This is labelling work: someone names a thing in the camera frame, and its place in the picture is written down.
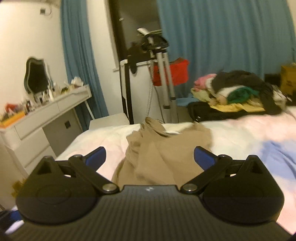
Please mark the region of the beige trousers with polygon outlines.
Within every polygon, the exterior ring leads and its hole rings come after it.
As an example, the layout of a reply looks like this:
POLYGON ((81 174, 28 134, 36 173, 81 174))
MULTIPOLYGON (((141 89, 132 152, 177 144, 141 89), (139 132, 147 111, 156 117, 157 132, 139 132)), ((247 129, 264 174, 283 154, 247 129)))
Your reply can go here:
POLYGON ((146 118, 138 131, 127 136, 125 157, 112 182, 125 185, 176 185, 181 187, 203 172, 194 160, 198 146, 210 150, 211 130, 193 123, 178 134, 169 133, 157 120, 146 118))

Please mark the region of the pile of mixed clothes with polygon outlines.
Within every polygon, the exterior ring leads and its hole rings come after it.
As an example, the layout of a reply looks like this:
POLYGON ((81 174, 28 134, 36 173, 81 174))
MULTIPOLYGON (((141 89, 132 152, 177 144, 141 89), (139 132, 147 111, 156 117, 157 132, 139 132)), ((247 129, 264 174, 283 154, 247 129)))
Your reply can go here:
POLYGON ((202 76, 194 82, 191 94, 198 104, 220 113, 277 115, 287 103, 278 87, 243 70, 202 76))

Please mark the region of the white dressing table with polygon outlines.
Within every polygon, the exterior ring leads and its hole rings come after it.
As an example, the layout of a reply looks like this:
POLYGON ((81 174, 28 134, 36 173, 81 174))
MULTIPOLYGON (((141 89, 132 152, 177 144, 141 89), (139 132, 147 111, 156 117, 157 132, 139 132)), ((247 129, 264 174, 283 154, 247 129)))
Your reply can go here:
POLYGON ((57 157, 82 133, 75 107, 86 104, 91 96, 88 85, 76 88, 1 128, 1 141, 24 177, 43 156, 57 157))

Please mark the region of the pastel tie-dye duvet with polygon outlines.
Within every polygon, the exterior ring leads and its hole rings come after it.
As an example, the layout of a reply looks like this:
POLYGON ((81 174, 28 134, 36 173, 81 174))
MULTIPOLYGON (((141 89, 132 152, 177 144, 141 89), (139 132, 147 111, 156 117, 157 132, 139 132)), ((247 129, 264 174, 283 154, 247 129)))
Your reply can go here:
MULTIPOLYGON (((278 223, 295 233, 295 107, 279 115, 249 115, 237 120, 204 121, 213 140, 211 151, 234 159, 257 155, 266 165, 284 193, 285 204, 278 223)), ((56 159, 67 160, 75 154, 86 155, 96 148, 106 149, 106 162, 98 173, 111 179, 125 157, 127 136, 140 129, 139 124, 95 128, 79 135, 56 159)))

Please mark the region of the orange tray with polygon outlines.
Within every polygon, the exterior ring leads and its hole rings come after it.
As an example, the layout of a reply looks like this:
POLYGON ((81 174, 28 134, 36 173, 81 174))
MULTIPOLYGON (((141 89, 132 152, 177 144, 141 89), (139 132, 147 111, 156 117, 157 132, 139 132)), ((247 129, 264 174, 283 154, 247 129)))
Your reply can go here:
POLYGON ((25 112, 21 111, 15 115, 11 116, 7 120, 1 121, 0 127, 7 128, 8 126, 11 126, 12 124, 14 124, 15 122, 17 122, 18 120, 22 119, 25 116, 26 116, 25 112))

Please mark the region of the garment steamer stand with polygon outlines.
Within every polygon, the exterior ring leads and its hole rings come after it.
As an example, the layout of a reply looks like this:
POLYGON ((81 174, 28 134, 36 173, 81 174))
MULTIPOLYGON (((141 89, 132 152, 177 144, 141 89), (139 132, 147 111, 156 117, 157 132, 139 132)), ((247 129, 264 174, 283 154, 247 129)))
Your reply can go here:
POLYGON ((168 57, 168 41, 158 32, 141 27, 138 43, 128 49, 126 81, 130 82, 135 123, 147 116, 165 123, 178 123, 177 100, 168 57))

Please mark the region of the black framed vanity mirror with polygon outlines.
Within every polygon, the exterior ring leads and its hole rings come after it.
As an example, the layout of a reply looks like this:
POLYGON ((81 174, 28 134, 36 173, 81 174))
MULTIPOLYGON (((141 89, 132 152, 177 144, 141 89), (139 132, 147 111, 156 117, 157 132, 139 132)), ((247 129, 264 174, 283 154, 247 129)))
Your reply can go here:
POLYGON ((51 77, 44 59, 34 57, 27 59, 23 85, 27 94, 37 94, 49 88, 51 77))

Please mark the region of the narrow blue curtain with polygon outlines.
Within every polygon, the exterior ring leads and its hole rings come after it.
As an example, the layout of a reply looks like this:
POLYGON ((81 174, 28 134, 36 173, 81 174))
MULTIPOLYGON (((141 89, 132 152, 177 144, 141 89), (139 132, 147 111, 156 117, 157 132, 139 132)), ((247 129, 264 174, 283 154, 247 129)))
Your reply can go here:
POLYGON ((91 44, 86 1, 62 1, 61 35, 68 82, 81 78, 90 87, 88 99, 95 118, 109 115, 101 89, 91 44))

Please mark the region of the yellow paper bag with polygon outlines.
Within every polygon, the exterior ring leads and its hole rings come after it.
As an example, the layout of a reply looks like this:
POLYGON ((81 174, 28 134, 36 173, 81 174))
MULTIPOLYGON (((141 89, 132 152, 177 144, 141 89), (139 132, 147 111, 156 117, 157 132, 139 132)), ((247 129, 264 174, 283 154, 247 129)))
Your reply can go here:
POLYGON ((295 63, 281 66, 280 90, 283 94, 293 96, 295 93, 296 66, 295 63))

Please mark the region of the large blue curtain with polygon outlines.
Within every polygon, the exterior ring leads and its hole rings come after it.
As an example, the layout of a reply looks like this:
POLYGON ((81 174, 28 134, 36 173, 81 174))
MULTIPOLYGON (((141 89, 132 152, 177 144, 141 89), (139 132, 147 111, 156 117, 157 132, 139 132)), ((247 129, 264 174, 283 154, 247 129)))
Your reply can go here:
POLYGON ((295 61, 295 28, 287 1, 158 1, 171 60, 189 61, 186 97, 201 76, 244 70, 259 77, 295 61))

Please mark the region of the dark window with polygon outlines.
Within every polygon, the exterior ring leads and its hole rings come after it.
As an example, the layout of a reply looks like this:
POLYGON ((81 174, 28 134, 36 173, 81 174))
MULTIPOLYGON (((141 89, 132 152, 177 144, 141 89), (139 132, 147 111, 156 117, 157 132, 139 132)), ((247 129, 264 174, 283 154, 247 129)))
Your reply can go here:
POLYGON ((137 63, 148 61, 150 53, 142 50, 144 28, 160 34, 161 24, 157 1, 107 1, 111 25, 119 61, 127 60, 132 73, 137 72, 137 63))

